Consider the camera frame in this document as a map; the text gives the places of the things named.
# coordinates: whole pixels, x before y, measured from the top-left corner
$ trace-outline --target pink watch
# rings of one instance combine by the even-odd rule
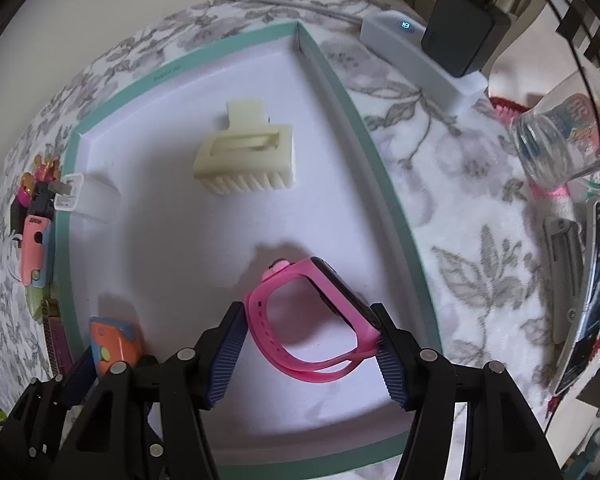
[[[356,333],[358,345],[333,359],[309,363],[302,361],[278,342],[267,317],[267,300],[272,292],[297,278],[307,278],[318,290],[327,306],[338,314]],[[380,323],[371,309],[346,285],[335,270],[317,256],[296,264],[278,260],[262,275],[262,282],[244,297],[247,322],[256,345],[278,370],[307,383],[328,383],[349,374],[366,358],[378,351]],[[341,370],[319,372],[350,361]]]

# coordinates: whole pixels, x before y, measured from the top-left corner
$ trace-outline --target plastic bottle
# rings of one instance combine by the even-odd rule
[[[594,105],[600,115],[600,90],[588,77],[594,103],[578,72],[552,89],[511,125],[511,137],[527,176],[545,191],[573,178],[600,171],[600,140]]]

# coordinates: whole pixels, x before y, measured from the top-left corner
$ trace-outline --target black charger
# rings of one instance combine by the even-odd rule
[[[480,70],[511,26],[496,6],[474,0],[437,0],[422,51],[454,77]]]

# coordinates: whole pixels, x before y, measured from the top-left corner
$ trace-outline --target white tray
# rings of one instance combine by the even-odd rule
[[[197,146],[227,126],[228,100],[250,96],[264,97],[272,123],[293,125],[298,184],[213,195],[191,177]],[[63,172],[96,174],[122,195],[107,225],[58,214],[56,268],[74,354],[88,345],[89,316],[110,316],[139,323],[146,349],[164,360],[215,326],[273,260],[312,254],[384,303],[422,346],[440,349],[393,188],[299,23],[199,49],[117,94],[72,135]],[[325,305],[302,305],[280,305],[273,322],[293,353],[319,360],[353,348]],[[307,384],[277,371],[248,335],[225,398],[203,421],[222,478],[288,480],[395,456],[411,418],[389,399],[375,360],[335,383]]]

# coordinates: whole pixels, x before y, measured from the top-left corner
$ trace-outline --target blue gripper pad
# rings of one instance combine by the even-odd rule
[[[391,343],[384,338],[384,334],[378,340],[378,354],[376,355],[382,378],[386,389],[389,391],[389,397],[395,400],[402,409],[407,405],[409,399],[407,392],[404,389],[405,377],[404,368],[400,364]]]
[[[222,342],[218,354],[211,365],[209,388],[206,391],[206,401],[213,406],[224,397],[235,363],[242,350],[244,338],[247,335],[247,317],[244,308],[236,314]]]

